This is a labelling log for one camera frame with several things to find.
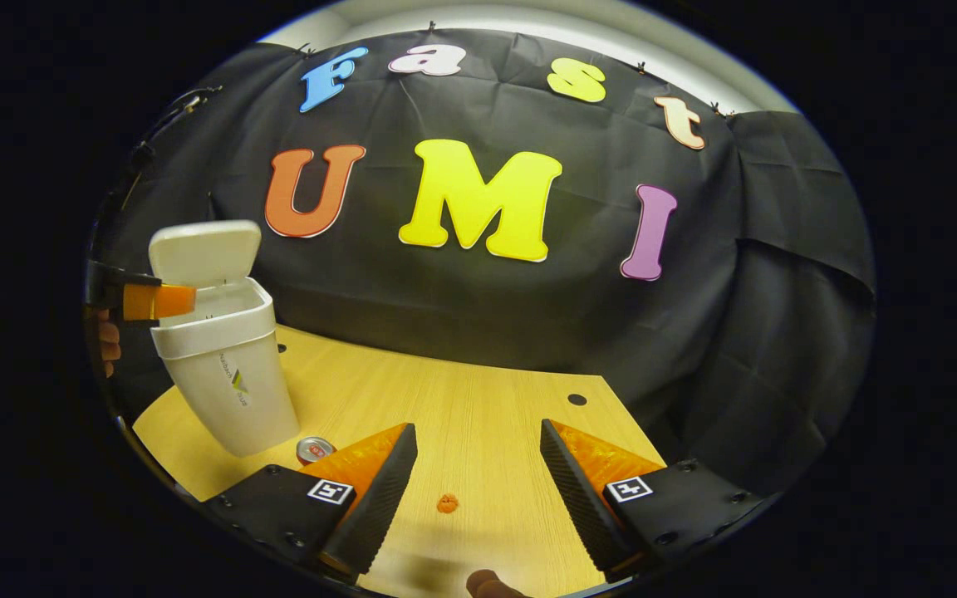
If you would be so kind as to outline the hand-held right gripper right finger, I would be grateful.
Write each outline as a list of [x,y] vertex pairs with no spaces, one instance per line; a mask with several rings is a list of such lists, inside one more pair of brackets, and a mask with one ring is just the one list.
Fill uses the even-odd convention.
[[773,501],[698,459],[657,463],[548,418],[540,453],[582,545],[608,582],[665,574]]

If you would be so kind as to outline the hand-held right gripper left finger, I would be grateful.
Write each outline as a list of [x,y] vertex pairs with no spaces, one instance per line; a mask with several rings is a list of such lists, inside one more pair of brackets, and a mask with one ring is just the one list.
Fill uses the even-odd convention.
[[387,537],[417,453],[415,425],[392,425],[299,469],[262,466],[201,506],[277,559],[354,582]]

